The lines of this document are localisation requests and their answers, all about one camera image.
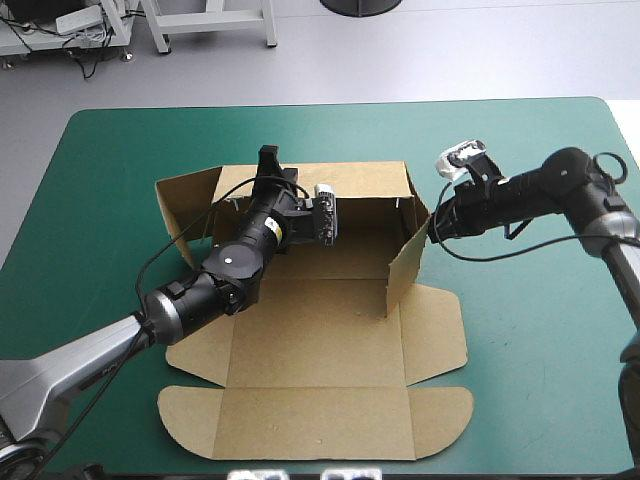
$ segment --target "green table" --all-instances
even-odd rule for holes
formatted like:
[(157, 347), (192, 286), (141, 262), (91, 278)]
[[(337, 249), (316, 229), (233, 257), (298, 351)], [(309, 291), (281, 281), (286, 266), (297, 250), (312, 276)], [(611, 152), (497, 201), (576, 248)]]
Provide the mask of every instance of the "green table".
[[(271, 143), (286, 162), (405, 160), (433, 206), (443, 186), (435, 158), (469, 138), (485, 141), (506, 175), (537, 168), (569, 145), (618, 152), (631, 169), (620, 191), (640, 211), (637, 167), (607, 106), (594, 98), (80, 112), (0, 274), (1, 356), (37, 355), (136, 308), (137, 270), (167, 239), (156, 179), (257, 162), (259, 147)], [(491, 255), (568, 233), (564, 218), (553, 216), (515, 242), (494, 231), (451, 245)], [(147, 287), (184, 270), (172, 250)], [(617, 358), (634, 329), (602, 262), (577, 242), (487, 265), (429, 246), (420, 281), (459, 295), (470, 355), (465, 368), (427, 383), (467, 386), (475, 412), (443, 453), (381, 462), (384, 471), (600, 473), (630, 466), (616, 384)], [(98, 461), (112, 472), (268, 465), (302, 473), (329, 465), (212, 462), (184, 451), (156, 407), (158, 392), (171, 384), (206, 385), (170, 368), (161, 347), (134, 359), (53, 468)]]

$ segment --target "cardboard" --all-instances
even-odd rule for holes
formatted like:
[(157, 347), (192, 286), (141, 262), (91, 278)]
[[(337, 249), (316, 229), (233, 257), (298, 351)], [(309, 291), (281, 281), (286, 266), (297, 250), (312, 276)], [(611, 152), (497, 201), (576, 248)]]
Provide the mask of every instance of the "cardboard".
[[(466, 341), (455, 295), (414, 283), (428, 212), (404, 163), (295, 167), (305, 189), (334, 187), (336, 246), (276, 255), (258, 304), (167, 349), (169, 364), (226, 388), (167, 387), (158, 398), (165, 427), (211, 459), (415, 460), (441, 451), (468, 424), (471, 393), (407, 386), (465, 365)], [(158, 182), (169, 233), (255, 168)], [(250, 193), (236, 192), (176, 244), (188, 263), (189, 239), (232, 237)]]

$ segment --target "robotic arm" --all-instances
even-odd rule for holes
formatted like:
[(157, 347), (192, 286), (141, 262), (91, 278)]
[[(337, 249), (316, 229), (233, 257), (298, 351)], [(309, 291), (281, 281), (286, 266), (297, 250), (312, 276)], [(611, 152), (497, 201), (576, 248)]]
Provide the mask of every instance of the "robotic arm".
[(281, 168), (264, 146), (251, 202), (235, 238), (216, 245), (199, 270), (149, 292), (145, 308), (30, 360), (0, 361), (0, 478), (27, 478), (59, 441), (71, 400), (155, 343), (172, 345), (223, 314), (258, 301), (260, 280), (289, 245), (337, 237), (336, 199), (327, 185), (297, 196), (297, 169)]
[[(441, 243), (449, 238), (481, 235), (502, 226), (513, 239), (534, 218), (564, 214), (584, 250), (602, 258), (633, 318), (640, 328), (640, 223), (616, 191), (625, 181), (612, 178), (577, 148), (551, 155), (542, 167), (507, 178), (487, 156), (480, 141), (464, 142), (443, 153), (437, 167), (441, 175), (456, 180), (467, 171), (471, 180), (455, 187), (455, 195), (431, 217), (429, 238)], [(510, 225), (522, 222), (513, 232)], [(619, 383), (629, 445), (634, 464), (640, 466), (640, 334), (621, 356), (625, 363)]]

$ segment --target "cardboard flap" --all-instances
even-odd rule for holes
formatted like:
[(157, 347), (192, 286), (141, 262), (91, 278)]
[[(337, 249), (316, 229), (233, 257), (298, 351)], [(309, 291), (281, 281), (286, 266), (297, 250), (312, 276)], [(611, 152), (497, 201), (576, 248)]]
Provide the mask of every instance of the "cardboard flap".
[(467, 362), (454, 294), (412, 284), (385, 317), (384, 288), (382, 280), (265, 279), (258, 304), (169, 347), (167, 361), (235, 387), (404, 386)]
[(473, 408), (464, 388), (168, 387), (158, 405), (184, 448), (216, 460), (415, 460), (449, 446)]
[(473, 413), (473, 395), (463, 387), (410, 388), (415, 456), (434, 455), (462, 434)]
[(400, 253), (389, 265), (389, 284), (387, 287), (387, 313), (396, 308), (407, 289), (415, 282), (420, 270), (420, 259), (427, 239), (427, 224), (424, 223), (404, 244)]
[(400, 301), (407, 385), (467, 363), (467, 342), (458, 297), (414, 283)]
[[(298, 184), (311, 196), (318, 183), (331, 185), (339, 198), (407, 198), (413, 195), (404, 162), (302, 163), (283, 164), (282, 167), (298, 168)], [(255, 165), (225, 167), (213, 200), (255, 174)], [(249, 197), (251, 189), (251, 185), (246, 185), (233, 196)]]
[(167, 348), (167, 363), (221, 386), (227, 384), (235, 317), (220, 317)]
[(222, 408), (223, 390), (167, 387), (158, 395), (162, 423), (190, 452), (211, 458)]
[[(177, 237), (209, 208), (221, 171), (222, 167), (210, 168), (156, 182), (158, 204), (171, 238)], [(200, 238), (206, 223), (203, 219), (176, 242), (176, 247), (191, 267), (195, 267), (195, 263), (187, 241)]]

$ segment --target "wire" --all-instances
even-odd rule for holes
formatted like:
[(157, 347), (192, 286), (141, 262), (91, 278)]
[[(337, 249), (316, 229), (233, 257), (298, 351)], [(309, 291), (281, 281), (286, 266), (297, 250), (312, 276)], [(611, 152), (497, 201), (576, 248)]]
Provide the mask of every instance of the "wire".
[(248, 185), (249, 183), (255, 182), (258, 179), (260, 179), (260, 180), (272, 180), (272, 181), (275, 181), (275, 182), (279, 182), (279, 183), (283, 183), (283, 184), (286, 184), (286, 185), (290, 185), (293, 188), (295, 188), (296, 190), (300, 190), (304, 194), (305, 198), (310, 198), (309, 197), (309, 193), (304, 188), (302, 188), (300, 185), (298, 185), (297, 183), (295, 183), (295, 182), (293, 182), (291, 180), (287, 180), (287, 179), (281, 178), (281, 177), (275, 177), (275, 176), (271, 176), (271, 175), (262, 175), (262, 176), (256, 176), (256, 177), (252, 177), (252, 178), (247, 178), (246, 180), (243, 180), (242, 182), (238, 183), (235, 187), (233, 187), (231, 190), (229, 190), (224, 195), (222, 195), (222, 197), (220, 197), (217, 201), (213, 202), (211, 204), (211, 206), (209, 206), (209, 208), (207, 208), (204, 212), (202, 212), (200, 215), (198, 215), (195, 218), (195, 220), (193, 220), (189, 225), (187, 225), (185, 228), (183, 228), (180, 231), (180, 233), (178, 233), (178, 235), (173, 237), (160, 250), (158, 250), (154, 255), (149, 257), (146, 262), (144, 262), (144, 264), (140, 268), (140, 271), (138, 272), (138, 277), (136, 278), (135, 290), (136, 290), (136, 295), (138, 296), (138, 301), (140, 302), (140, 308), (142, 309), (142, 314), (144, 315), (145, 318), (147, 317), (147, 305), (146, 305), (145, 297), (144, 297), (143, 292), (142, 292), (142, 282), (144, 280), (144, 275), (145, 275), (147, 269), (151, 266), (151, 264), (153, 262), (155, 262), (160, 257), (160, 255), (162, 255), (164, 252), (166, 252), (178, 240), (180, 240), (182, 237), (184, 237), (185, 234), (189, 230), (191, 230), (191, 228), (194, 225), (196, 225), (198, 222), (202, 221), (206, 216), (208, 216), (211, 213), (213, 213), (218, 208), (220, 203), (222, 203), (229, 196), (231, 196), (231, 194), (233, 194), (236, 190), (238, 190), (241, 187), (244, 187), (245, 185)]
[(64, 433), (64, 435), (62, 435), (60, 440), (58, 440), (56, 445), (49, 451), (49, 453), (47, 453), (47, 455), (45, 455), (45, 457), (42, 459), (42, 462), (38, 464), (38, 466), (31, 473), (31, 475), (29, 475), (27, 480), (35, 480), (38, 477), (38, 475), (40, 475), (42, 470), (47, 466), (47, 464), (53, 459), (53, 457), (60, 451), (60, 449), (64, 446), (67, 440), (69, 440), (69, 437), (71, 437), (71, 435), (75, 433), (75, 431), (78, 429), (82, 421), (86, 418), (86, 416), (93, 409), (96, 403), (98, 403), (98, 400), (100, 400), (100, 398), (102, 397), (104, 392), (107, 390), (109, 385), (111, 385), (111, 382), (113, 382), (113, 380), (116, 378), (116, 375), (118, 375), (118, 373), (122, 369), (122, 366), (125, 364), (125, 362), (133, 352), (133, 349), (138, 344), (138, 342), (140, 341), (144, 333), (145, 333), (144, 329), (140, 328), (140, 330), (138, 330), (138, 333), (136, 333), (135, 337), (133, 337), (133, 340), (131, 340), (131, 343), (127, 347), (127, 350), (118, 359), (118, 362), (115, 364), (115, 368), (109, 374), (109, 376), (104, 381), (104, 383), (100, 385), (100, 388), (95, 393), (91, 401), (82, 409), (82, 412), (80, 412), (80, 414), (76, 417), (76, 419), (73, 421), (73, 423)]
[[(71, 57), (71, 59), (80, 67), (80, 71), (82, 72), (82, 78), (84, 80), (89, 80), (91, 77), (93, 77), (96, 74), (96, 70), (98, 68), (98, 63), (100, 63), (101, 61), (104, 60), (104, 52), (107, 48), (109, 48), (109, 45), (111, 44), (111, 40), (113, 38), (113, 28), (109, 28), (106, 37), (102, 40), (102, 44), (100, 45), (100, 49), (98, 51), (98, 53), (96, 54), (96, 58), (93, 62), (93, 68), (91, 69), (90, 73), (87, 73), (85, 65), (82, 63), (82, 61), (79, 58), (76, 57)], [(71, 38), (69, 40), (67, 40), (64, 44), (63, 47), (66, 46), (66, 44), (68, 44), (68, 42), (70, 42), (71, 40), (73, 40), (74, 38)]]
[(488, 262), (495, 262), (498, 260), (506, 260), (508, 258), (513, 258), (513, 257), (517, 257), (520, 255), (524, 255), (525, 253), (529, 253), (529, 252), (533, 252), (535, 250), (539, 250), (541, 248), (544, 247), (548, 247), (550, 245), (555, 245), (556, 243), (561, 243), (561, 242), (566, 242), (569, 240), (585, 240), (585, 239), (602, 239), (602, 240), (610, 240), (610, 241), (614, 241), (614, 242), (618, 242), (618, 243), (623, 243), (625, 245), (631, 245), (633, 247), (640, 247), (640, 241), (636, 240), (635, 238), (626, 238), (626, 237), (619, 237), (617, 235), (598, 235), (598, 234), (581, 234), (581, 235), (567, 235), (564, 237), (558, 237), (558, 238), (554, 238), (552, 240), (547, 240), (546, 242), (542, 242), (542, 243), (538, 243), (536, 245), (532, 245), (530, 247), (527, 248), (523, 248), (522, 250), (516, 250), (515, 252), (510, 252), (510, 253), (505, 253), (502, 255), (496, 255), (493, 257), (467, 257), (466, 255), (460, 255), (457, 252), (454, 252), (453, 250), (451, 250), (449, 247), (447, 247), (444, 244), (444, 241), (440, 238), (440, 233), (438, 232), (438, 214), (439, 214), (439, 209), (440, 206), (442, 205), (442, 199), (444, 198), (444, 194), (447, 192), (447, 190), (449, 189), (449, 187), (451, 187), (452, 183), (448, 182), (447, 185), (445, 185), (445, 187), (442, 189), (442, 192), (440, 192), (440, 196), (438, 197), (438, 204), (436, 205), (436, 209), (434, 211), (434, 226), (433, 226), (433, 232), (436, 236), (436, 240), (438, 241), (438, 244), (440, 245), (440, 247), (442, 247), (442, 249), (447, 252), (449, 255), (451, 255), (454, 258), (457, 258), (458, 260), (463, 260), (465, 262), (476, 262), (476, 263), (488, 263)]
[(15, 29), (15, 27), (13, 26), (12, 22), (4, 17), (0, 17), (0, 21), (2, 21), (7, 27), (9, 27), (11, 29), (11, 31), (13, 32), (13, 34), (18, 37), (18, 40), (20, 40), (20, 43), (22, 43), (22, 45), (24, 45), (24, 47), (29, 51), (29, 53), (33, 53), (34, 50), (33, 48), (31, 48), (29, 46), (29, 44), (27, 42), (25, 42), (24, 38), (22, 38), (22, 35), (20, 35), (18, 33), (18, 31)]
[[(171, 241), (167, 242), (167, 244), (165, 246), (163, 246), (160, 250), (158, 250), (158, 252), (156, 252), (154, 255), (152, 255), (142, 265), (142, 267), (140, 268), (140, 272), (138, 273), (138, 277), (136, 278), (135, 290), (136, 290), (136, 295), (138, 296), (138, 300), (140, 301), (140, 306), (142, 308), (142, 312), (143, 312), (143, 315), (145, 316), (145, 318), (146, 318), (146, 310), (147, 309), (146, 309), (146, 303), (144, 301), (144, 297), (143, 297), (143, 293), (142, 293), (142, 281), (144, 279), (144, 274), (145, 274), (146, 270), (149, 268), (149, 266), (155, 260), (157, 260), (158, 257), (160, 257), (160, 255), (162, 255), (165, 251), (167, 251), (167, 249), (169, 247), (171, 247), (180, 238), (182, 238), (196, 223), (201, 221), (206, 215), (209, 215), (211, 212), (213, 212), (220, 205), (220, 203), (223, 202), (224, 200), (226, 200), (232, 193), (234, 193), (236, 190), (238, 190), (239, 188), (241, 188), (241, 187), (243, 187), (243, 186), (245, 186), (245, 185), (247, 185), (249, 183), (255, 182), (258, 179), (261, 179), (261, 180), (272, 180), (272, 181), (275, 181), (275, 182), (278, 182), (278, 183), (283, 183), (283, 184), (286, 184), (286, 185), (290, 185), (294, 189), (301, 191), (304, 194), (305, 198), (310, 198), (309, 197), (309, 193), (304, 188), (302, 188), (300, 185), (298, 185), (297, 183), (295, 183), (295, 182), (293, 182), (291, 180), (287, 180), (287, 179), (281, 178), (281, 177), (275, 177), (275, 176), (271, 176), (271, 175), (263, 175), (263, 176), (259, 176), (259, 177), (256, 176), (256, 177), (253, 177), (253, 178), (248, 178), (248, 179), (238, 183), (235, 187), (233, 187), (231, 190), (226, 192), (222, 197), (220, 197), (220, 199), (218, 199), (216, 202), (212, 203), (209, 208), (207, 208), (204, 212), (202, 212), (200, 215), (198, 215), (198, 217), (196, 217), (196, 219), (194, 221), (192, 221), (189, 225), (187, 225), (187, 227), (185, 227), (176, 237), (172, 238)], [(145, 328), (143, 326), (142, 328), (140, 328), (138, 333), (136, 333), (135, 337), (131, 340), (131, 343), (127, 347), (127, 350), (118, 359), (117, 363), (115, 364), (115, 368), (109, 374), (109, 376), (104, 381), (104, 383), (100, 386), (100, 388), (95, 393), (93, 398), (84, 407), (82, 412), (80, 412), (80, 414), (76, 417), (74, 422), (67, 429), (67, 431), (64, 433), (64, 435), (62, 435), (62, 437), (56, 443), (56, 445), (49, 451), (49, 453), (47, 455), (45, 455), (45, 457), (43, 458), (42, 462), (36, 467), (36, 469), (31, 473), (31, 475), (29, 475), (27, 480), (35, 480), (38, 477), (38, 475), (40, 475), (42, 470), (47, 466), (47, 464), (53, 459), (53, 457), (60, 451), (60, 449), (64, 446), (64, 444), (67, 442), (67, 440), (69, 440), (71, 435), (73, 435), (73, 433), (75, 433), (75, 431), (78, 429), (78, 427), (80, 426), (82, 421), (87, 417), (89, 412), (98, 403), (98, 401), (100, 400), (100, 398), (102, 397), (104, 392), (107, 390), (109, 385), (111, 385), (113, 380), (116, 378), (116, 375), (118, 375), (118, 373), (122, 369), (123, 365), (125, 364), (125, 362), (129, 358), (129, 356), (133, 353), (134, 348), (140, 342), (140, 340), (141, 340), (142, 336), (144, 335), (145, 331), (146, 330), (145, 330)]]

